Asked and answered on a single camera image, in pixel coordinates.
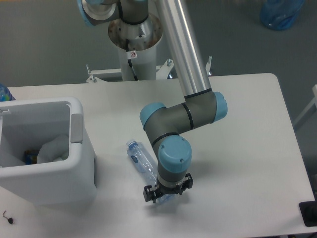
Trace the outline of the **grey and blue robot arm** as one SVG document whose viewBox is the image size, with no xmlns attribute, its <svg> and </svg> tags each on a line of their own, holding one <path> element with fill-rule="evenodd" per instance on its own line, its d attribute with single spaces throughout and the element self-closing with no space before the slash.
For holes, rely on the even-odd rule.
<svg viewBox="0 0 317 238">
<path fill-rule="evenodd" d="M 77 5 L 89 26 L 108 23 L 108 36 L 117 47 L 124 81 L 154 80 L 156 46 L 166 37 L 185 101 L 173 107 L 146 105 L 140 121 L 158 160 L 155 185 L 144 188 L 144 199 L 182 194 L 193 186 L 187 172 L 192 149 L 182 133 L 223 119 L 224 96 L 211 88 L 198 51 L 186 2 L 158 0 L 158 14 L 146 0 L 80 0 Z"/>
</svg>

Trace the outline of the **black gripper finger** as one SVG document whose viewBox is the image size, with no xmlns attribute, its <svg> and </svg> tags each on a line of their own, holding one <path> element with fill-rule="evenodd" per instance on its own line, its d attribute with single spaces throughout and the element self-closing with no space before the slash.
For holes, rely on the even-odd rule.
<svg viewBox="0 0 317 238">
<path fill-rule="evenodd" d="M 185 178 L 184 178 L 183 183 L 181 184 L 181 186 L 180 186 L 180 188 L 179 188 L 178 194 L 179 194 L 179 195 L 182 195 L 182 193 L 183 193 L 185 190 L 191 189 L 192 186 L 193 186 L 193 183 L 194 183 L 194 181 L 193 181 L 193 178 L 192 178 L 191 174 L 190 174 L 190 173 L 187 173 L 187 174 L 185 175 Z"/>
<path fill-rule="evenodd" d="M 156 203 L 156 200 L 161 198 L 161 191 L 156 185 L 147 185 L 144 187 L 143 196 L 146 202 Z"/>
</svg>

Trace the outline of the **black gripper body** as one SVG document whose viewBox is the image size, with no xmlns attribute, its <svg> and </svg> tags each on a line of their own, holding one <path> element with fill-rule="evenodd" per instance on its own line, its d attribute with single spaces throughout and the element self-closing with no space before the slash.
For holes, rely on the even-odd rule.
<svg viewBox="0 0 317 238">
<path fill-rule="evenodd" d="M 158 185 L 157 185 L 157 188 L 159 190 L 160 193 L 162 194 L 179 194 L 179 195 L 182 195 L 183 193 L 183 183 L 181 184 L 177 184 L 176 186 L 174 187 L 167 187 L 167 186 L 164 186 L 163 184 L 159 183 L 158 182 Z"/>
</svg>

